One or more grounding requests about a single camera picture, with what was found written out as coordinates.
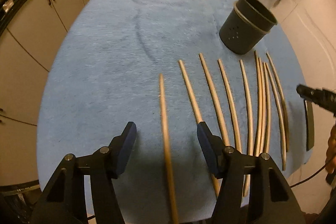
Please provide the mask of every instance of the screw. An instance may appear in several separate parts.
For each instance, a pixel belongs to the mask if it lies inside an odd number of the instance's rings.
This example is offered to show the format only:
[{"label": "screw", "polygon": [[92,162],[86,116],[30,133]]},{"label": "screw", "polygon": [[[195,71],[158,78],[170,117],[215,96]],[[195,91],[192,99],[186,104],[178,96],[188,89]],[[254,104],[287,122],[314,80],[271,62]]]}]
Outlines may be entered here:
[{"label": "screw", "polygon": [[69,154],[66,154],[66,155],[64,156],[64,159],[65,159],[65,160],[72,160],[73,157],[74,157],[73,154],[69,153]]},{"label": "screw", "polygon": [[234,149],[232,146],[226,146],[226,147],[224,148],[224,151],[225,151],[226,153],[229,153],[229,154],[233,153],[234,150],[235,150],[235,149]]},{"label": "screw", "polygon": [[269,159],[269,154],[267,154],[267,153],[261,153],[261,157],[262,157],[264,160],[268,160],[268,159]]},{"label": "screw", "polygon": [[102,154],[105,154],[109,151],[110,151],[110,149],[107,146],[103,146],[102,148],[99,149],[99,152],[102,153]]}]

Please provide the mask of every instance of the blue tablecloth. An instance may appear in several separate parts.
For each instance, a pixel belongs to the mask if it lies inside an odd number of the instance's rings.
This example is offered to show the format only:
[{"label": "blue tablecloth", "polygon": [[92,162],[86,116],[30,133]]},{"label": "blue tablecloth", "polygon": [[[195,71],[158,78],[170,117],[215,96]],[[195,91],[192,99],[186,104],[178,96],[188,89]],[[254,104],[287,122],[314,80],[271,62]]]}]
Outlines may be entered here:
[{"label": "blue tablecloth", "polygon": [[[108,145],[128,121],[138,136],[126,171],[113,181],[122,214],[131,223],[168,223],[163,139],[159,107],[159,73],[166,87],[170,146],[180,222],[209,218],[216,199],[196,136],[196,123],[177,61],[185,63],[203,119],[220,136],[217,118],[199,61],[203,53],[226,120],[234,136],[225,88],[217,65],[223,60],[236,103],[243,151],[247,115],[239,59],[243,59],[257,122],[257,83],[253,51],[238,56],[218,32],[236,0],[90,0],[76,19],[56,56],[44,91],[38,122],[37,162],[44,188],[62,157],[83,156]],[[304,78],[280,26],[255,47],[263,61],[268,51],[287,100],[290,151],[288,177],[306,152],[303,102],[296,94]],[[270,154],[281,168],[278,114],[272,98]],[[89,180],[88,212],[93,213]]]}]

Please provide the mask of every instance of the wooden chopstick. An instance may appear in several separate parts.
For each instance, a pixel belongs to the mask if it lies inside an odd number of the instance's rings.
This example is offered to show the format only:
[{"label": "wooden chopstick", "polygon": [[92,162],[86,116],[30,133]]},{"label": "wooden chopstick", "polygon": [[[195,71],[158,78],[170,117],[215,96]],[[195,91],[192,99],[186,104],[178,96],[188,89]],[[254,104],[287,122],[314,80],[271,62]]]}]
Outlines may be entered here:
[{"label": "wooden chopstick", "polygon": [[260,148],[259,153],[264,150],[265,143],[265,125],[266,125],[266,91],[265,91],[265,76],[264,67],[261,58],[259,60],[260,76],[261,76],[261,92],[262,92],[262,116],[261,116],[261,135],[260,135]]},{"label": "wooden chopstick", "polygon": [[[182,60],[179,60],[178,64],[180,65],[180,68],[181,68],[181,72],[182,72],[182,76],[183,76],[183,79],[184,79],[184,82],[185,82],[185,86],[187,88],[189,99],[190,99],[190,102],[191,102],[191,105],[192,105],[192,108],[193,108],[193,111],[194,111],[196,123],[199,124],[199,122],[202,122],[203,119],[202,119],[202,115],[201,115],[200,109],[199,109],[197,101],[196,101],[196,97],[195,97],[193,88],[191,87],[189,77],[188,77],[187,71],[184,67],[184,64],[183,64]],[[219,190],[220,190],[218,180],[214,177],[213,174],[210,174],[210,176],[211,176],[211,181],[212,181],[213,188],[215,190],[216,197],[218,197]]]},{"label": "wooden chopstick", "polygon": [[[247,154],[253,155],[253,113],[252,113],[252,102],[249,83],[247,80],[244,63],[242,60],[239,60],[241,74],[243,75],[244,89],[245,89],[245,98],[246,98],[246,109],[247,109]],[[245,176],[243,196],[247,196],[249,186],[250,186],[251,176]]]},{"label": "wooden chopstick", "polygon": [[218,59],[217,62],[218,62],[218,65],[219,65],[220,73],[221,73],[222,78],[223,78],[223,82],[224,82],[224,86],[225,86],[225,90],[226,90],[226,95],[227,95],[227,100],[229,102],[233,132],[234,132],[234,135],[235,135],[235,147],[239,152],[242,152],[242,142],[240,140],[240,132],[239,132],[239,125],[238,125],[235,102],[233,100],[230,84],[229,84],[229,81],[227,79],[222,60]]},{"label": "wooden chopstick", "polygon": [[282,170],[285,171],[286,170],[286,135],[285,135],[284,119],[283,119],[283,116],[282,116],[282,108],[281,108],[277,88],[275,87],[273,76],[271,74],[271,71],[270,71],[267,63],[266,63],[266,69],[267,69],[267,72],[268,72],[269,80],[271,82],[275,103],[276,103],[277,109],[278,109],[279,127],[280,127],[280,140],[281,140]]},{"label": "wooden chopstick", "polygon": [[160,86],[161,126],[162,126],[162,134],[163,134],[165,165],[166,165],[166,170],[167,170],[167,182],[168,182],[169,200],[170,200],[170,208],[171,208],[171,218],[173,220],[173,224],[179,224],[179,215],[177,212],[176,197],[175,197],[173,166],[171,164],[171,154],[170,154],[170,146],[169,146],[168,117],[167,117],[166,100],[165,100],[165,87],[164,87],[163,75],[161,73],[159,76],[159,86]]},{"label": "wooden chopstick", "polygon": [[260,138],[261,138],[261,123],[262,123],[262,113],[263,113],[263,98],[262,98],[262,87],[261,87],[261,75],[260,66],[257,51],[254,51],[254,58],[257,71],[257,82],[258,82],[258,121],[257,121],[257,132],[254,140],[254,156],[259,156],[260,149]]},{"label": "wooden chopstick", "polygon": [[266,68],[266,63],[263,63],[264,67],[264,78],[266,87],[266,105],[267,105],[267,119],[266,119],[266,138],[263,152],[269,153],[269,142],[271,138],[271,98],[269,95],[269,83],[268,83],[268,73]]},{"label": "wooden chopstick", "polygon": [[205,59],[204,59],[202,53],[199,54],[199,58],[201,60],[202,66],[203,66],[205,78],[208,82],[208,86],[209,86],[210,94],[211,94],[211,97],[212,97],[213,105],[215,107],[215,111],[216,111],[216,114],[217,114],[218,125],[219,125],[219,129],[220,129],[220,133],[222,135],[223,142],[226,146],[230,145],[230,141],[229,141],[229,137],[227,135],[226,125],[225,125],[225,121],[224,121],[224,116],[223,116],[223,112],[222,112],[222,109],[221,109],[221,104],[219,103],[217,92],[216,92],[215,86],[213,84],[213,81],[211,79],[211,74],[209,72],[208,66],[205,62]]},{"label": "wooden chopstick", "polygon": [[275,77],[275,81],[277,82],[277,86],[278,86],[278,90],[280,93],[280,98],[281,98],[281,106],[282,106],[282,111],[283,111],[283,122],[284,122],[284,126],[285,126],[285,134],[286,134],[286,151],[288,152],[289,150],[289,124],[288,124],[288,114],[287,114],[287,106],[286,106],[286,101],[285,101],[285,96],[284,96],[284,92],[280,83],[280,79],[277,73],[277,70],[275,69],[275,66],[273,64],[272,58],[269,55],[269,53],[266,53],[269,63],[272,67],[273,73],[274,73],[274,77]]}]

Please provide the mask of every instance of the cup rim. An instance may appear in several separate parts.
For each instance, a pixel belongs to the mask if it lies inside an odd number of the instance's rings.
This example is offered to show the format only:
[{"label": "cup rim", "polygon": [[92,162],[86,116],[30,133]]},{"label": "cup rim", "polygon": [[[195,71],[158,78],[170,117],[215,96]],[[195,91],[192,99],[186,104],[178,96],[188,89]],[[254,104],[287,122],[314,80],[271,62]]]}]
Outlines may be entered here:
[{"label": "cup rim", "polygon": [[260,16],[262,16],[265,20],[267,20],[269,23],[271,23],[271,24],[273,24],[273,25],[278,25],[278,21],[277,21],[277,19],[275,18],[275,16],[273,15],[273,13],[269,10],[269,9],[267,9],[259,0],[253,0],[253,1],[256,1],[256,2],[258,2],[258,3],[260,3],[267,11],[268,11],[268,13],[271,15],[271,17],[273,17],[273,19],[274,19],[274,22],[273,21],[271,21],[271,20],[269,20],[267,17],[265,17],[262,13],[260,13],[257,9],[255,9],[253,6],[252,6],[252,4],[250,4],[249,3],[249,1],[248,0],[244,0],[255,12],[257,12]]}]

